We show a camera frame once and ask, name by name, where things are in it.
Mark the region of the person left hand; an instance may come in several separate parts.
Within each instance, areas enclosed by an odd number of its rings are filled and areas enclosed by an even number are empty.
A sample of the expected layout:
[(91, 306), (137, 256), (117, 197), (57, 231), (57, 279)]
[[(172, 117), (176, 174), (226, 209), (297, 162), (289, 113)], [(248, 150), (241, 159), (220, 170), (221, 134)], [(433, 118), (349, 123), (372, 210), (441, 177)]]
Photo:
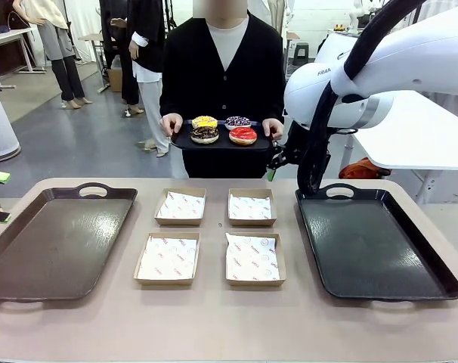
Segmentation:
[(275, 141), (283, 137), (284, 126), (278, 119), (264, 119), (261, 124), (266, 137), (271, 137)]

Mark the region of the person right hand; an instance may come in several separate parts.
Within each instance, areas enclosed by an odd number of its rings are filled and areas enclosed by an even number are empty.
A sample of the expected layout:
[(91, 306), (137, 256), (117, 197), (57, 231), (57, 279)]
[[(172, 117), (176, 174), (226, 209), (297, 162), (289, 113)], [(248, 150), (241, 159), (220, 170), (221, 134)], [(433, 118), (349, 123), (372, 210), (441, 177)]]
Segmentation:
[(168, 113), (160, 120), (160, 127), (168, 137), (171, 139), (173, 135), (177, 135), (183, 125), (183, 118), (178, 113)]

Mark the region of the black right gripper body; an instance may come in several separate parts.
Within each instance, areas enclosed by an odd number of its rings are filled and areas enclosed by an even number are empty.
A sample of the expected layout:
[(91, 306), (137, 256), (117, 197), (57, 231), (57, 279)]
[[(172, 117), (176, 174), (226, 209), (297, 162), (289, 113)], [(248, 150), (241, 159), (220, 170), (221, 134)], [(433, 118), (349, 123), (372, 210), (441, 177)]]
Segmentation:
[(302, 153), (302, 146), (299, 144), (290, 144), (287, 142), (280, 145), (280, 154), (278, 156), (280, 166), (288, 164), (299, 165)]

